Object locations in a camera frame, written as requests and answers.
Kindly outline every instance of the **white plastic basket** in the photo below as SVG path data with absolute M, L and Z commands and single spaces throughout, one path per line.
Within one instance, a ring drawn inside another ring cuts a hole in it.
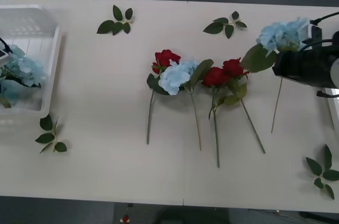
M 17 45 L 26 56 L 39 62 L 47 75 L 41 89 L 28 88 L 31 96 L 29 99 L 19 101 L 11 109 L 1 106 L 0 115 L 28 114 L 45 117 L 50 108 L 59 55 L 59 24 L 47 10 L 38 5 L 0 6 L 0 37 L 9 45 Z

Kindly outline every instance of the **artificial leaf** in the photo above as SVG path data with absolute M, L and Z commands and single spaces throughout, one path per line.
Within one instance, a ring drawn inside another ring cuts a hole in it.
M 334 200 L 334 193 L 333 193 L 331 186 L 329 186 L 328 184 L 325 184 L 325 188 L 327 190 L 328 195 L 331 197 L 331 199 Z
M 191 88 L 194 89 L 195 85 L 199 80 L 202 80 L 204 75 L 209 71 L 209 69 L 214 64 L 213 60 L 207 59 L 202 61 L 197 68 L 195 69 L 191 77 Z
M 116 35 L 117 33 L 119 33 L 122 30 L 122 28 L 123 28 L 122 23 L 120 23 L 120 22 L 115 23 L 114 27 L 112 29 L 112 34 Z
M 272 51 L 268 57 L 267 49 L 261 44 L 251 47 L 240 62 L 240 66 L 251 73 L 259 72 L 272 67 L 276 60 L 276 52 Z
M 59 153 L 64 153 L 67 151 L 67 147 L 62 142 L 57 142 L 54 146 L 55 151 L 58 151 Z
M 147 85 L 151 88 L 154 92 L 161 94 L 161 95 L 169 95 L 167 91 L 162 89 L 159 86 L 160 77 L 155 78 L 154 75 L 151 73 L 147 77 Z
M 234 20 L 238 19 L 238 18 L 239 18 L 239 13 L 238 13 L 237 11 L 233 12 L 233 13 L 232 13 L 232 18 L 233 18 Z
M 313 174 L 319 176 L 322 174 L 323 169 L 322 167 L 319 165 L 319 163 L 317 163 L 315 160 L 311 159 L 311 158 L 307 158 L 306 157 L 306 161 L 308 166 L 310 167 L 311 171 Z
M 125 17 L 126 17 L 127 20 L 130 20 L 132 18 L 132 16 L 133 16 L 133 10 L 132 10 L 132 8 L 129 8 L 125 12 Z
M 324 147 L 324 156 L 325 156 L 325 169 L 330 169 L 332 167 L 332 153 L 327 145 L 325 145 Z
M 35 141 L 41 144 L 48 144 L 49 142 L 52 142 L 54 138 L 55 137 L 52 133 L 45 133 L 42 134 L 39 138 L 37 138 Z
M 235 24 L 239 27 L 247 28 L 247 25 L 245 23 L 241 22 L 241 21 L 237 21 L 237 22 L 235 22 Z
M 234 31 L 233 25 L 227 24 L 225 26 L 225 34 L 226 34 L 227 39 L 231 38 L 233 31 Z
M 244 98 L 247 93 L 247 84 L 242 84 L 239 86 L 238 91 L 237 91 L 237 97 L 238 98 Z
M 219 22 L 213 22 L 210 25 L 208 25 L 203 31 L 210 34 L 217 34 L 222 31 L 224 28 L 222 23 Z
M 323 173 L 323 178 L 325 178 L 328 181 L 339 181 L 339 172 L 337 170 L 326 170 Z
M 13 75 L 7 75 L 7 76 L 5 77 L 5 80 L 16 81 L 17 83 L 19 83 L 19 84 L 21 84 L 21 85 L 23 85 L 23 86 L 25 86 L 25 87 L 29 87 L 29 88 L 34 88 L 34 87 L 41 88 L 40 83 L 39 83 L 39 85 L 36 85 L 36 84 L 33 84 L 33 85 L 31 85 L 31 86 L 25 85 L 25 84 L 22 82 L 22 80 L 21 80 L 20 78 L 18 78 L 18 77 L 16 77 L 16 76 L 13 76 Z
M 118 7 L 116 7 L 115 5 L 113 5 L 113 15 L 114 15 L 116 20 L 118 20 L 118 21 L 122 20 L 121 10 Z
M 109 33 L 112 31 L 113 26 L 114 26 L 114 21 L 106 20 L 105 22 L 101 23 L 96 33 L 97 34 Z
M 40 119 L 40 127 L 43 130 L 52 130 L 53 122 L 49 114 L 45 118 Z
M 314 185 L 317 186 L 319 189 L 322 189 L 324 187 L 322 180 L 320 177 L 314 180 Z
M 43 151 L 46 151 L 51 145 L 53 144 L 53 142 L 49 143 L 48 145 L 46 145 L 40 153 L 42 153 Z
M 213 20 L 213 22 L 218 22 L 218 23 L 222 23 L 222 24 L 228 24 L 228 19 L 225 18 L 225 17 L 221 17 L 219 19 Z
M 127 34 L 131 31 L 131 26 L 129 25 L 129 23 L 123 24 L 122 28 L 123 28 L 123 31 Z
M 224 98 L 224 103 L 228 106 L 232 106 L 238 103 L 240 99 L 237 96 L 230 95 Z
M 0 104 L 6 109 L 10 109 L 12 106 L 7 99 L 0 97 Z

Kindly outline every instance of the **light blue flower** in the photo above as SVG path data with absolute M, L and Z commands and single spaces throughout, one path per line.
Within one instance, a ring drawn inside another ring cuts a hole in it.
M 199 63 L 194 61 L 180 61 L 179 64 L 170 62 L 171 66 L 160 75 L 159 86 L 170 95 L 176 95 L 179 87 L 191 79 Z
M 296 21 L 273 23 L 264 27 L 256 42 L 268 50 L 266 56 L 275 49 L 298 50 L 303 46 L 300 42 L 300 34 L 306 22 L 308 22 L 307 19 L 298 17 Z
M 9 53 L 10 61 L 2 68 L 6 71 L 5 76 L 9 72 L 11 75 L 21 79 L 27 86 L 32 86 L 33 84 L 38 86 L 39 83 L 41 84 L 46 80 L 42 66 L 27 57 L 25 52 L 16 45 L 10 45 L 10 49 L 12 51 Z M 16 81 L 6 80 L 5 76 L 0 78 L 0 96 L 9 100 L 13 105 L 18 101 L 20 94 L 26 87 Z

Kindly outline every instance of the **green stem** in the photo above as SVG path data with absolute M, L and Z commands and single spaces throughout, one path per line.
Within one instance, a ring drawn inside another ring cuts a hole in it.
M 251 124 L 251 126 L 252 126 L 252 129 L 253 129 L 253 131 L 254 131 L 254 133 L 255 133 L 255 136 L 256 136 L 256 138 L 257 138 L 257 140 L 258 140 L 258 143 L 259 143 L 259 145 L 260 145 L 260 147 L 261 147 L 263 153 L 266 154 L 265 149 L 264 149 L 264 147 L 263 147 L 263 144 L 262 144 L 261 141 L 260 141 L 259 135 L 258 135 L 258 133 L 256 132 L 256 130 L 255 130 L 255 128 L 254 128 L 254 125 L 253 125 L 253 122 L 252 122 L 251 118 L 249 117 L 249 114 L 248 114 L 248 111 L 247 111 L 247 109 L 246 109 L 246 107 L 245 107 L 245 104 L 244 104 L 244 102 L 243 102 L 243 99 L 241 98 L 240 101 L 241 101 L 241 103 L 242 103 L 242 105 L 243 105 L 243 108 L 244 108 L 244 110 L 245 110 L 245 112 L 246 112 L 247 118 L 248 118 L 248 120 L 249 120 L 249 122 L 250 122 L 250 124 Z
M 275 104 L 275 109 L 274 109 L 274 116 L 273 116 L 273 122 L 272 122 L 271 133 L 273 133 L 274 121 L 275 121 L 275 114 L 276 114 L 276 109 L 277 109 L 277 107 L 278 107 L 278 101 L 279 101 L 279 96 L 280 96 L 280 91 L 281 91 L 281 85 L 282 85 L 282 78 L 281 78 L 281 80 L 280 80 L 280 87 L 279 87 L 278 97 L 276 98 L 276 104 Z
M 152 110 L 152 102 L 153 102 L 154 90 L 152 91 L 152 96 L 149 102 L 149 110 L 148 110 L 148 123 L 147 123 L 147 144 L 149 144 L 149 132 L 150 132 L 150 122 L 151 122 L 151 110 Z
M 214 132 L 216 135 L 216 144 L 217 144 L 217 167 L 220 168 L 220 161 L 219 161 L 219 140 L 218 140 L 218 128 L 217 128 L 217 118 L 216 118 L 216 110 L 214 107 L 214 100 L 216 98 L 215 89 L 212 89 L 212 111 L 213 111 L 213 119 L 214 119 Z
M 195 120 L 197 122 L 198 137 L 199 137 L 199 147 L 200 147 L 200 151 L 201 151 L 201 137 L 200 137 L 200 129 L 199 129 L 198 117 L 197 117 L 197 110 L 195 108 L 193 94 L 190 94 L 190 95 L 191 95 L 191 100 L 192 100 L 193 107 L 194 107 Z
M 214 109 L 213 109 L 213 118 L 214 118 L 214 131 L 215 131 L 215 134 L 216 134 L 216 143 L 217 143 L 217 166 L 218 166 L 218 168 L 220 168 L 218 128 L 217 128 L 216 111 Z

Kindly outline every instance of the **table surface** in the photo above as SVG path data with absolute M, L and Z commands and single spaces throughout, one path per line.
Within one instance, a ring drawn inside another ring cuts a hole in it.
M 316 90 L 284 80 L 273 134 L 271 121 L 280 79 L 271 70 L 251 74 L 244 99 L 266 154 L 240 106 L 217 111 L 220 169 L 216 166 L 210 96 L 195 96 L 202 134 L 199 150 L 189 96 L 156 95 L 150 144 L 146 78 L 154 53 L 171 49 L 184 59 L 211 58 L 216 66 L 242 57 L 272 22 L 315 19 L 338 8 L 137 0 L 0 0 L 0 5 L 39 4 L 60 23 L 61 41 L 51 111 L 62 125 L 64 154 L 39 154 L 39 119 L 0 118 L 0 195 L 339 212 L 313 185 L 305 156 L 328 144 L 339 169 L 327 101 Z M 133 8 L 129 35 L 98 35 L 113 19 L 112 5 Z M 237 10 L 248 25 L 224 34 L 202 32 L 213 19 Z M 322 22 L 324 38 L 339 17 Z M 339 183 L 331 182 L 339 198 Z

